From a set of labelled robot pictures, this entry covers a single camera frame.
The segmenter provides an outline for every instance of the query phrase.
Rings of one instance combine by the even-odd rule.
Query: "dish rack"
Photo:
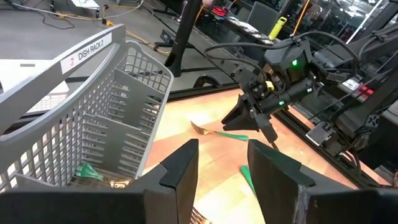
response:
[[[144,169],[173,82],[166,67],[106,29],[0,95],[0,133],[100,52],[105,59],[75,91],[33,122],[0,136],[0,192],[21,186],[109,187],[78,178],[82,163],[114,180]]]

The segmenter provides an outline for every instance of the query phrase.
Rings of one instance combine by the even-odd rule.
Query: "concrete floor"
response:
[[[108,0],[96,0],[96,2],[103,7],[104,4],[116,5],[113,1]],[[34,7],[38,9],[49,9],[49,0],[31,0],[26,3],[26,6]],[[134,3],[122,2],[124,6],[135,6]],[[93,16],[94,11],[87,11],[77,8],[69,0],[67,1],[55,1],[57,10],[64,13],[71,12],[79,15]],[[115,24],[125,24],[127,30],[134,34],[146,39],[147,41],[161,42],[160,33],[162,29],[169,30],[163,23],[161,23],[154,15],[152,15],[147,9],[152,8],[163,9],[163,5],[154,0],[146,0],[143,4],[144,7],[135,10],[129,14],[121,17],[112,19]],[[106,11],[107,16],[112,16],[128,11],[129,9],[112,7]],[[168,26],[174,31],[178,29],[179,23],[164,15],[157,15],[158,18],[162,19]],[[66,21],[60,21],[52,19],[48,15],[45,15],[45,21],[58,27],[69,27]],[[22,11],[1,11],[0,13],[1,35],[0,35],[0,59],[36,59],[36,60],[49,60],[53,59],[62,52],[66,51],[70,47],[76,45],[82,40],[90,37],[91,35],[98,33],[102,29],[106,28],[101,24],[100,21],[82,21],[77,19],[68,19],[75,28],[60,30],[50,26],[46,26],[42,23],[42,17],[34,12],[22,12]],[[214,44],[208,37],[203,35],[201,32],[194,29],[190,36],[190,43],[193,44],[198,50],[203,51],[205,48]],[[142,48],[146,53],[155,57],[160,62],[164,62],[166,56],[158,54],[150,48],[142,45]],[[215,51],[215,55],[224,55],[227,53],[224,51]],[[105,52],[92,58],[85,66],[75,72],[72,77],[86,77],[92,73],[92,71],[99,65],[106,55]],[[227,73],[233,71],[235,66],[232,63],[226,63],[222,65],[226,68]],[[194,49],[186,49],[183,61],[183,68],[197,68],[197,67],[212,67],[212,64],[201,54]],[[191,88],[200,75],[208,74],[216,77],[221,83],[233,82],[229,76],[219,70],[208,71],[208,72],[192,72],[183,73],[181,77],[174,80],[172,90],[183,90]],[[71,86],[71,89],[75,89],[79,83]]]

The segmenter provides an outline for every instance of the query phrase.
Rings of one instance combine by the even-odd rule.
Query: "chair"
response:
[[[256,1],[253,5],[253,8],[251,9],[250,15],[247,19],[247,23],[252,25],[254,28],[256,28],[259,32],[268,35],[272,28],[274,28],[275,23],[278,21],[280,17],[280,12],[271,8],[270,6],[267,6],[261,2]],[[233,42],[249,42],[247,38],[237,36]],[[254,47],[240,47],[236,51],[236,57],[244,57],[247,56],[250,59],[253,59],[255,61],[259,61],[261,57],[264,56],[264,50],[262,49],[257,49]],[[242,65],[238,66],[234,70],[242,70]]]

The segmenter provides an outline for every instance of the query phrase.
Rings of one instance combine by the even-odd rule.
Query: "utensil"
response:
[[[209,221],[207,218],[201,215],[201,213],[198,212],[198,210],[195,209],[195,207],[193,207],[190,224],[211,224],[211,221]]]
[[[210,131],[210,130],[207,130],[207,129],[204,129],[204,128],[201,128],[201,127],[195,125],[192,121],[191,121],[191,125],[192,125],[192,127],[194,128],[194,130],[195,130],[197,133],[199,133],[199,134],[216,133],[216,134],[219,134],[219,135],[222,135],[222,136],[226,136],[226,137],[229,137],[229,138],[238,139],[238,140],[242,140],[242,141],[247,141],[247,140],[249,140],[249,137],[246,136],[246,135],[242,135],[242,134],[228,134],[228,133],[224,133],[224,132],[221,132],[221,131]]]

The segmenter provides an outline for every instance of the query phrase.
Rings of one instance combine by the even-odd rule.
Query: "wooden table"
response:
[[[239,171],[241,165],[248,163],[248,143],[218,135],[201,136],[190,126],[192,120],[206,129],[222,131],[221,119],[236,104],[238,94],[241,94],[241,90],[167,104],[146,164],[147,172],[189,139],[199,139],[199,175],[195,208],[215,224],[264,223],[257,199]],[[306,125],[312,126],[293,109],[291,113]],[[356,189],[354,184],[277,119],[273,118],[271,121],[279,136],[275,143],[281,152],[331,179]],[[267,143],[262,133],[256,131],[232,133],[246,134],[250,138]],[[386,184],[365,165],[362,164],[361,167],[379,183]]]

